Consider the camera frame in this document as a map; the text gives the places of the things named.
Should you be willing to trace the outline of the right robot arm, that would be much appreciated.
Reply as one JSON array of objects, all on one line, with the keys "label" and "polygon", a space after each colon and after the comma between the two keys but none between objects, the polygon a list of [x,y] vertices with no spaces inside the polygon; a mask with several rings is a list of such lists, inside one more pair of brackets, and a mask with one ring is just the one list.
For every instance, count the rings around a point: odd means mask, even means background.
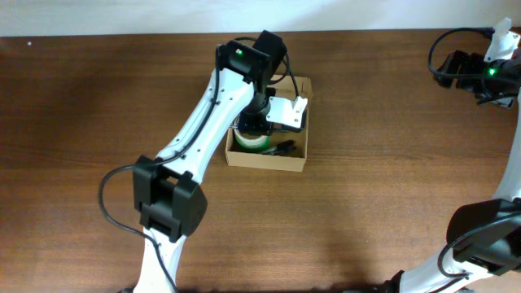
[{"label": "right robot arm", "polygon": [[[475,93],[480,104],[520,100],[520,59],[512,50],[486,55],[455,50],[437,70],[439,85]],[[446,244],[409,271],[400,271],[374,292],[463,292],[473,282],[520,270],[520,135],[492,199],[460,207]]]}]

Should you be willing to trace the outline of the blue gel pen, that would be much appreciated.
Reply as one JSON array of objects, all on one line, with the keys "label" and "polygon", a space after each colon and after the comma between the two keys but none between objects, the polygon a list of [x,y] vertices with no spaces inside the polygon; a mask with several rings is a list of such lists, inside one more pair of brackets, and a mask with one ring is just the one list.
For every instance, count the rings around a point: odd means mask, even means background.
[{"label": "blue gel pen", "polygon": [[272,151],[269,153],[269,155],[288,155],[296,150],[295,146],[289,146],[287,148],[283,148],[280,150]]}]

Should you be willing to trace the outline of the cardboard box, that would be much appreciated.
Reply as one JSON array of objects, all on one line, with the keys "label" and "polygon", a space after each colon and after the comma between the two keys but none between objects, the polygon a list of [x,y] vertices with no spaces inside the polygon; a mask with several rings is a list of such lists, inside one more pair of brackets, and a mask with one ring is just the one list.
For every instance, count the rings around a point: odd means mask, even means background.
[{"label": "cardboard box", "polygon": [[288,148],[287,153],[275,155],[262,155],[257,151],[247,151],[240,146],[235,138],[235,131],[229,129],[225,140],[225,157],[227,164],[233,167],[261,168],[270,170],[302,172],[307,160],[308,132],[309,132],[309,106],[313,97],[311,79],[308,77],[296,77],[296,84],[302,98],[308,99],[308,105],[303,114],[304,129],[299,133],[274,132],[269,137],[268,148],[275,147],[278,143],[293,140],[295,143]]}]

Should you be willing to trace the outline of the black and white permanent marker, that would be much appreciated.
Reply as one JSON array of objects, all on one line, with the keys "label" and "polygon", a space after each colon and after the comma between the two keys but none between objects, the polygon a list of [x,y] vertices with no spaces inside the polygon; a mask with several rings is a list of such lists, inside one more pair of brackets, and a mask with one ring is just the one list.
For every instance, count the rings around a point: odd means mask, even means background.
[{"label": "black and white permanent marker", "polygon": [[296,142],[294,140],[286,140],[284,142],[278,143],[276,146],[269,147],[268,149],[261,151],[260,153],[262,155],[268,155],[272,151],[280,150],[287,147],[293,147],[295,143]]}]

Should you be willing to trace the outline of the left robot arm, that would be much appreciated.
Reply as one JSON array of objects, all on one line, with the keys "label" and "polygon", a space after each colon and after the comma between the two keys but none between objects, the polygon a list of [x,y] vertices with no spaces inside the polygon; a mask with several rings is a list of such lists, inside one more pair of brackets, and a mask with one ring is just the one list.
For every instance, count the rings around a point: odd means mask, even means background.
[{"label": "left robot arm", "polygon": [[276,124],[299,129],[301,113],[276,98],[272,77],[287,60],[287,47],[263,31],[252,45],[242,38],[218,46],[203,97],[176,137],[154,159],[130,165],[134,208],[145,247],[135,292],[176,292],[177,267],[187,237],[204,217],[202,191],[209,160],[232,123],[248,134],[269,136]]}]

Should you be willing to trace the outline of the cream masking tape roll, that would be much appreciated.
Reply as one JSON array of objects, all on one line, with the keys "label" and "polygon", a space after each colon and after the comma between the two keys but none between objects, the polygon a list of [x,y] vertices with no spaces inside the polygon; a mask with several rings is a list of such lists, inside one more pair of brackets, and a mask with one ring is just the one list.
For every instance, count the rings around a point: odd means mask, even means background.
[{"label": "cream masking tape roll", "polygon": [[239,117],[233,123],[236,142],[246,150],[265,149],[269,145],[269,136],[243,134],[239,131]]}]

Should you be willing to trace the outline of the green tape roll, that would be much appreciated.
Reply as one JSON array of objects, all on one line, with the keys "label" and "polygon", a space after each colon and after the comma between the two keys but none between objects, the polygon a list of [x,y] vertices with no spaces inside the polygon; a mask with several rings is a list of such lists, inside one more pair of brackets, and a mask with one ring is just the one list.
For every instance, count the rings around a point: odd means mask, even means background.
[{"label": "green tape roll", "polygon": [[235,137],[238,149],[247,153],[259,153],[268,149],[270,137],[260,136],[258,138]]}]

